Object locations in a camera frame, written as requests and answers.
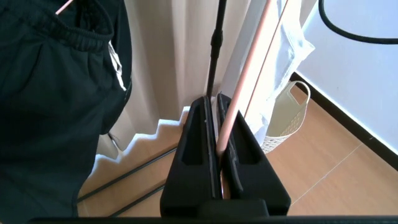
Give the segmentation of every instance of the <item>black pants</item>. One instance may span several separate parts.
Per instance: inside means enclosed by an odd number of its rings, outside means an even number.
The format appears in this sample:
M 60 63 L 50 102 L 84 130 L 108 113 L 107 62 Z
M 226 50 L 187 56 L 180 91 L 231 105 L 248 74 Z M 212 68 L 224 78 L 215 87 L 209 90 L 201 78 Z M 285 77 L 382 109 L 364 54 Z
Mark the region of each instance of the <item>black pants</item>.
M 131 92 L 120 0 L 0 0 L 0 222 L 77 216 L 98 137 Z M 123 66 L 123 91 L 109 56 Z

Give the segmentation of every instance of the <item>white drawstring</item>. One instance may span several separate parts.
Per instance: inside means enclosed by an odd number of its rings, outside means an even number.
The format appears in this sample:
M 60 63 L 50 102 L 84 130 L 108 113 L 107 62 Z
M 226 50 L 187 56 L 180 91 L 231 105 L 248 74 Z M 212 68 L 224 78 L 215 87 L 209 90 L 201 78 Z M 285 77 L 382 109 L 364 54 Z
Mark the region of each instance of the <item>white drawstring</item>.
M 126 88 L 124 87 L 123 79 L 122 79 L 122 65 L 120 63 L 119 56 L 114 51 L 112 43 L 110 41 L 109 41 L 109 44 L 108 44 L 108 49 L 109 49 L 109 54 L 110 54 L 111 59 L 112 59 L 112 64 L 113 64 L 114 70 L 116 72 L 116 76 L 117 76 L 118 81 L 119 81 L 119 85 L 120 85 L 120 87 L 122 88 L 123 91 L 126 91 Z

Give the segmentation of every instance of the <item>tiled floor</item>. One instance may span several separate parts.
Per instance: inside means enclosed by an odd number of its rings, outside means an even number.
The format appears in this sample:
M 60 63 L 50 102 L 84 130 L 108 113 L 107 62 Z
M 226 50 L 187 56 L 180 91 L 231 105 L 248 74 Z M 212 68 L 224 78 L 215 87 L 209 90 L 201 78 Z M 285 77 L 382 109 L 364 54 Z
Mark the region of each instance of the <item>tiled floor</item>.
M 305 95 L 292 90 L 298 99 Z M 162 141 L 168 147 L 178 143 L 182 129 L 163 131 Z M 101 185 L 115 174 L 142 163 L 144 157 L 155 153 L 153 147 L 162 145 L 149 141 L 146 147 L 126 154 L 123 166 L 105 165 L 93 175 L 82 191 Z M 163 183 L 173 155 L 169 155 L 114 186 L 78 204 L 81 216 L 108 216 L 146 192 Z M 292 198 L 289 215 L 398 215 L 398 171 L 375 155 L 340 123 L 315 102 L 310 101 L 300 131 L 277 149 L 268 159 Z M 157 192 L 147 200 L 124 212 L 121 217 L 156 217 L 160 215 Z

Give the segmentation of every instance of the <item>white plastic basket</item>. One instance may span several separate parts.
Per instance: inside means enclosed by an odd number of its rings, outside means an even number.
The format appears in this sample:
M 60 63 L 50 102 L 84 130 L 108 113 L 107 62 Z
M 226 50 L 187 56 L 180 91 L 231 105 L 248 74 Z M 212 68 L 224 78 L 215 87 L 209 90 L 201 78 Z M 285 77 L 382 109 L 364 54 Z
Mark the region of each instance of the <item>white plastic basket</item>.
M 307 89 L 307 99 L 300 105 L 290 90 L 297 83 Z M 261 146 L 264 153 L 271 152 L 279 144 L 298 131 L 304 122 L 307 105 L 310 101 L 310 89 L 304 82 L 294 81 L 282 90 L 275 100 L 274 110 L 268 126 L 266 138 Z

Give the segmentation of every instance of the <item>black baseboard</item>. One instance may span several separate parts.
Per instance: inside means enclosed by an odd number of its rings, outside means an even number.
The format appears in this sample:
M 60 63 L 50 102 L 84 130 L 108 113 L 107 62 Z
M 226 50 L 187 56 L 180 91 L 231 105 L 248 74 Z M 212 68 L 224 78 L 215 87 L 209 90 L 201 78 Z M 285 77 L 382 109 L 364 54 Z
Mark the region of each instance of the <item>black baseboard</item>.
M 377 140 L 373 135 L 367 132 L 357 122 L 352 120 L 347 114 L 342 112 L 336 105 L 319 93 L 314 87 L 312 87 L 307 81 L 305 81 L 297 73 L 293 73 L 290 81 L 302 81 L 305 82 L 311 90 L 311 99 L 321 106 L 327 113 L 334 117 L 340 124 L 342 124 L 349 132 L 356 136 L 362 141 L 367 147 L 374 151 L 381 159 L 385 160 L 395 170 L 398 170 L 398 155 L 392 152 L 387 146 Z

